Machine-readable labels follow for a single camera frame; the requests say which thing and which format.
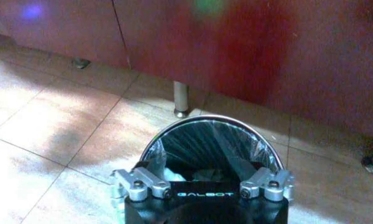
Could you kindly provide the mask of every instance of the black trash bag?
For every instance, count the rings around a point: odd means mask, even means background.
[[[162,179],[166,168],[188,181],[244,181],[264,166],[283,169],[266,139],[242,122],[198,116],[172,125],[154,139],[142,157]]]

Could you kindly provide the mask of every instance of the wooden cabinet door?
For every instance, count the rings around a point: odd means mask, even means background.
[[[127,66],[111,0],[0,0],[0,19],[20,45]]]

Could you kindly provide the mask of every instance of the blue light spot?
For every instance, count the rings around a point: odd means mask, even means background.
[[[42,12],[43,12],[42,6],[38,5],[27,6],[24,9],[23,16],[27,19],[35,19],[42,15]]]

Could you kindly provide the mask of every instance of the bolt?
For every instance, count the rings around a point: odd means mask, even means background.
[[[171,189],[166,189],[166,191],[163,192],[163,197],[166,199],[170,199],[172,197],[172,191]]]
[[[135,189],[142,189],[143,187],[144,187],[144,182],[140,181],[140,180],[135,181],[134,188]]]
[[[242,197],[243,197],[243,199],[250,199],[251,193],[250,193],[250,191],[247,189],[242,190]]]
[[[159,182],[158,185],[159,185],[160,187],[166,187],[166,186],[167,186],[167,183],[166,183],[166,182]]]
[[[280,187],[280,183],[278,181],[270,181],[268,186],[271,188],[279,188]]]
[[[243,183],[243,185],[244,185],[247,188],[255,187],[255,184],[254,184],[252,182],[246,182],[246,183]]]

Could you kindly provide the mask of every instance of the trash can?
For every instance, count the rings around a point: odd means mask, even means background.
[[[219,223],[235,214],[248,223],[287,223],[294,176],[264,137],[230,117],[203,115],[174,123],[148,144],[136,168],[130,174],[124,170],[112,174],[120,223],[124,217],[130,217],[128,223]],[[135,199],[124,199],[128,191],[143,191],[143,183],[152,189],[144,197],[134,193]],[[151,199],[147,195],[158,193],[160,186],[172,193],[163,191],[162,200]],[[194,215],[202,210],[216,215]]]
[[[166,128],[148,144],[140,161],[172,181],[244,181],[260,167],[284,169],[276,150],[243,122],[219,115],[195,116]]]

